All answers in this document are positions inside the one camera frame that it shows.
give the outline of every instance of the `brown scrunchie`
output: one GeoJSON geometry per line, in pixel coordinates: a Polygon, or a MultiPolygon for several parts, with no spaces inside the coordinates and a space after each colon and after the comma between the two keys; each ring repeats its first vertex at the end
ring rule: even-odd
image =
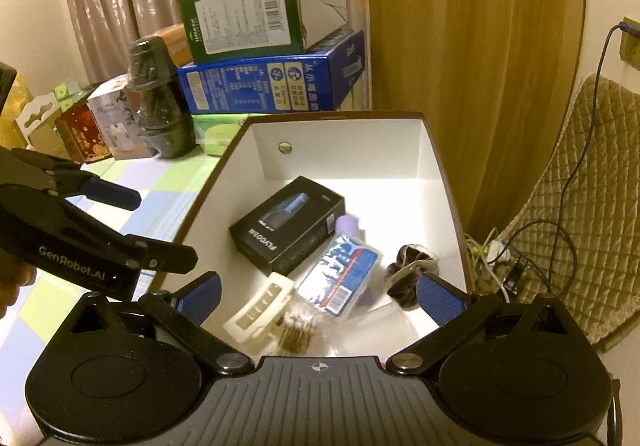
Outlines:
{"type": "Polygon", "coordinates": [[[421,245],[403,245],[386,268],[385,280],[392,283],[386,293],[403,309],[412,309],[418,304],[415,287],[425,270],[437,274],[438,258],[421,245]]]}

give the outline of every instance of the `blue box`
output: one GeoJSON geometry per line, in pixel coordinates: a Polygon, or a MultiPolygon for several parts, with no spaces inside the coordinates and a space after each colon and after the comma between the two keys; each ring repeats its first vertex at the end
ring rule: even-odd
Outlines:
{"type": "Polygon", "coordinates": [[[178,76],[192,113],[329,111],[364,66],[364,32],[341,29],[305,54],[187,64],[178,76]]]}

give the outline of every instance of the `black plastic container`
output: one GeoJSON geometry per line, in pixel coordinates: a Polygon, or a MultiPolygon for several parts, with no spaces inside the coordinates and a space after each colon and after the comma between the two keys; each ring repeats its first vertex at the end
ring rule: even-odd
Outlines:
{"type": "Polygon", "coordinates": [[[175,159],[195,147],[191,115],[162,38],[144,38],[129,47],[126,93],[141,137],[162,158],[175,159]]]}

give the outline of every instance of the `white wall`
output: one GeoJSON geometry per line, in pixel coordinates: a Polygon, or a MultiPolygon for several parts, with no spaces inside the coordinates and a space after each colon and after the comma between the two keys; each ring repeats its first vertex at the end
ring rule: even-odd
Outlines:
{"type": "MultiPolygon", "coordinates": [[[[640,0],[587,0],[576,92],[596,71],[607,31],[624,16],[640,21],[640,0]]],[[[602,75],[640,93],[640,72],[620,60],[620,31],[611,38],[602,75]]],[[[607,369],[622,383],[621,400],[625,445],[640,444],[640,327],[604,354],[607,369]]]]}
{"type": "Polygon", "coordinates": [[[34,95],[69,77],[86,82],[66,0],[0,0],[0,61],[24,74],[34,95]]]}

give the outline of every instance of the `black box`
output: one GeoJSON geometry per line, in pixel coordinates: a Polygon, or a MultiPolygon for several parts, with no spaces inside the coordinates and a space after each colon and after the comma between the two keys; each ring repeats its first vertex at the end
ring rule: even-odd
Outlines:
{"type": "Polygon", "coordinates": [[[238,251],[265,274],[287,275],[335,232],[344,198],[298,177],[229,228],[238,251]]]}

